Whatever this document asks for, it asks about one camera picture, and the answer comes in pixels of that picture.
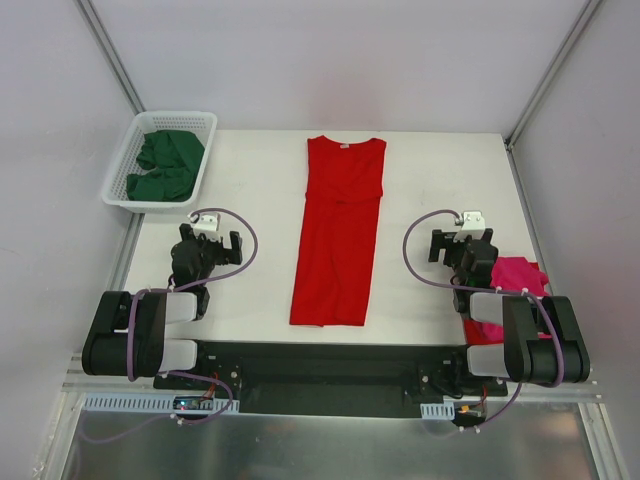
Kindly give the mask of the white plastic basket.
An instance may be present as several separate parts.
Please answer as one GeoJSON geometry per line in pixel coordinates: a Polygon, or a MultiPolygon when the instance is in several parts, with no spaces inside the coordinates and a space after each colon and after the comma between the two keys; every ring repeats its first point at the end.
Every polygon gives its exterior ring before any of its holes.
{"type": "Polygon", "coordinates": [[[186,212],[195,205],[199,197],[201,183],[212,152],[217,124],[217,116],[205,111],[156,110],[137,114],[111,161],[101,192],[103,202],[136,214],[186,212]],[[183,201],[173,202],[130,200],[126,192],[127,176],[143,173],[136,157],[141,152],[144,135],[158,130],[191,132],[203,145],[203,158],[194,180],[191,195],[183,201]]]}

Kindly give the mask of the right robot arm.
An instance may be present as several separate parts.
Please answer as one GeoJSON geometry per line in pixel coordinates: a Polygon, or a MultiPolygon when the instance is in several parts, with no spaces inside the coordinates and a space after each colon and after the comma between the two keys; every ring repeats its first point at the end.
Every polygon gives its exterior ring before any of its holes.
{"type": "Polygon", "coordinates": [[[498,262],[490,229],[477,239],[458,241],[454,232],[435,229],[428,260],[442,262],[454,277],[453,307],[464,320],[503,328],[494,345],[470,345],[466,360],[449,373],[452,388],[470,395],[486,377],[549,386],[556,380],[581,383],[591,371],[575,312],[569,298],[543,296],[538,300],[517,291],[514,295],[490,288],[498,262]]]}

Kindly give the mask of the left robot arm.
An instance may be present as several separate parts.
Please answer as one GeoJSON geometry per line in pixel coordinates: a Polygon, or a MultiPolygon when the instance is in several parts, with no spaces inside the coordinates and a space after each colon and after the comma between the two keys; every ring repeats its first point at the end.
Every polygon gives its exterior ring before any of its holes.
{"type": "Polygon", "coordinates": [[[205,386],[212,366],[197,355],[192,340],[168,340],[166,327],[204,317],[210,294],[203,281],[217,266],[242,264],[242,238],[229,233],[230,247],[214,227],[183,223],[181,241],[170,251],[169,286],[135,296],[128,291],[102,294],[82,349],[83,371],[93,376],[152,378],[163,370],[192,389],[205,386]]]}

